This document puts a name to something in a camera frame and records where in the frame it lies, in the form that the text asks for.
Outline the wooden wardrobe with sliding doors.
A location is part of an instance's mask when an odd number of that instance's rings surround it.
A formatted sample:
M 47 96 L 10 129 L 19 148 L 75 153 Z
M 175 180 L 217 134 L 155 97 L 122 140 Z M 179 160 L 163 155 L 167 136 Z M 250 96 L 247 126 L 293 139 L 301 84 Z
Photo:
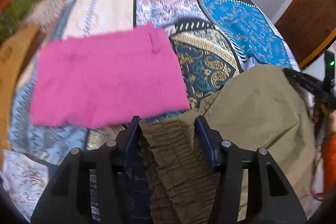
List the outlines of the wooden wardrobe with sliding doors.
M 333 44 L 335 0 L 293 0 L 276 28 L 303 69 Z

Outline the folded pink garment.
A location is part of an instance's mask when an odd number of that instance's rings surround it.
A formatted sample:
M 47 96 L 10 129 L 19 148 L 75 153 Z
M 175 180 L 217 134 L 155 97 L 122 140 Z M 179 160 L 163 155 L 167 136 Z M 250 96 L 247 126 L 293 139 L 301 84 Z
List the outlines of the folded pink garment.
M 35 126 L 101 128 L 189 107 L 165 30 L 147 24 L 43 47 L 30 117 Z

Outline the wooden lap tray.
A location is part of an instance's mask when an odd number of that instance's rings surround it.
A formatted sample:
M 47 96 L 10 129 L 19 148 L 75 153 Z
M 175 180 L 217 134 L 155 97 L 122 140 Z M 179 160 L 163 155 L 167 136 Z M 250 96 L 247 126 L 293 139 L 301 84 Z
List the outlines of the wooden lap tray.
M 1 44 L 1 151 L 10 149 L 8 128 L 17 80 L 31 55 L 39 25 L 28 24 Z

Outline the green cloth covered pile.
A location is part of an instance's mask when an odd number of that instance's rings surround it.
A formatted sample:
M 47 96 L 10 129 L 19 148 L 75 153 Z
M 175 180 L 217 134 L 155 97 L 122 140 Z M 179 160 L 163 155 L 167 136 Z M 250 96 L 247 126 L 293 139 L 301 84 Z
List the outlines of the green cloth covered pile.
M 33 5 L 41 0 L 13 0 L 1 11 L 1 43 L 14 34 Z

